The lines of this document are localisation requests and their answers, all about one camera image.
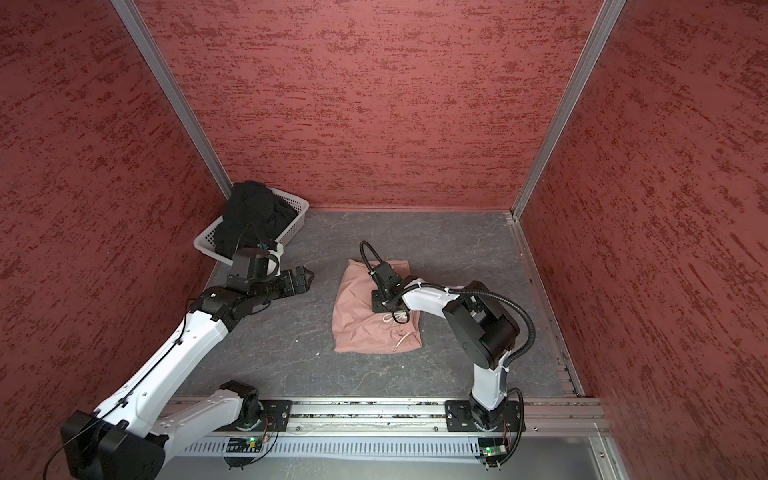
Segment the pink shorts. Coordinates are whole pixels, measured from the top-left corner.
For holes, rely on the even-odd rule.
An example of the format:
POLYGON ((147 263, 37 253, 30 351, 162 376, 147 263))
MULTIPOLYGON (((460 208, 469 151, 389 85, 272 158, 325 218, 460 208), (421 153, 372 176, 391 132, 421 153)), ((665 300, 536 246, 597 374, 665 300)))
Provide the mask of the pink shorts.
POLYGON ((420 314, 373 311, 376 289, 366 266, 349 259, 332 311, 334 350, 338 353, 400 354, 421 349, 420 314))

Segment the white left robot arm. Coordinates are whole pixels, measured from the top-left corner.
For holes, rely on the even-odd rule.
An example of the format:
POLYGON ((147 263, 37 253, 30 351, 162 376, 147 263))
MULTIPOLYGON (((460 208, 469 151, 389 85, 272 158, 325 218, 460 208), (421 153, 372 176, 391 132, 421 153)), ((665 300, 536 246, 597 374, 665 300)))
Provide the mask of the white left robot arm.
POLYGON ((266 430, 256 388, 238 381, 162 419, 163 409, 202 359, 246 317, 309 291, 314 274, 297 266, 271 279, 231 275, 205 290, 153 356, 91 413, 62 425, 62 450, 75 479, 153 479, 178 453, 221 427, 266 430))

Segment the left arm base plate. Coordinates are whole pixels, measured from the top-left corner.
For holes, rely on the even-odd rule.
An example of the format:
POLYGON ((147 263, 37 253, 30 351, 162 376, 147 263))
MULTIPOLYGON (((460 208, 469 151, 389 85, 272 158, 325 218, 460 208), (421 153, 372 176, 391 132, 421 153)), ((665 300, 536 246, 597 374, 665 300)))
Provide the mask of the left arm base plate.
POLYGON ((291 400, 245 400, 233 425, 240 431, 283 432, 292 406, 291 400))

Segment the black shorts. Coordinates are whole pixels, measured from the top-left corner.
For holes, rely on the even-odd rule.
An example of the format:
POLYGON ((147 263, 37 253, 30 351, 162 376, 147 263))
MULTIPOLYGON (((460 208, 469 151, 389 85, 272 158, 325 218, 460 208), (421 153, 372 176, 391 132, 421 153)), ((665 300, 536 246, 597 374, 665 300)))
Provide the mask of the black shorts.
POLYGON ((214 231, 215 251, 231 258, 240 248, 274 242, 297 216, 297 210, 267 186, 235 183, 214 231))

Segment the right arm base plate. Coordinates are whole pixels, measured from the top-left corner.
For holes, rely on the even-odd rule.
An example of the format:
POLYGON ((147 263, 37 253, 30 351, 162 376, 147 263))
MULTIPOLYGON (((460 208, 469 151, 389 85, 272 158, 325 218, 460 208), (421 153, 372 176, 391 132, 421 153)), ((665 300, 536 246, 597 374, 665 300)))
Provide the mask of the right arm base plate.
POLYGON ((517 400, 504 400, 494 410, 486 410, 473 398, 447 400, 444 403, 446 425, 449 432, 502 433, 527 430, 517 400))

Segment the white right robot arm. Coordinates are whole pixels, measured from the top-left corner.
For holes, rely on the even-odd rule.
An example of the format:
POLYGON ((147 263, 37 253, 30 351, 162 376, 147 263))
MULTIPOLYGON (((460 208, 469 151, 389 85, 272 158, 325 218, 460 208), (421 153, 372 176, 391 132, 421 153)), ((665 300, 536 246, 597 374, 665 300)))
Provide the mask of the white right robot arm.
POLYGON ((376 313, 424 312, 447 322, 461 350, 474 364, 469 412, 475 425, 493 430, 507 409, 506 375, 510 364, 536 340, 531 316, 518 303, 494 293, 481 282, 446 287, 396 274, 372 276, 376 313))

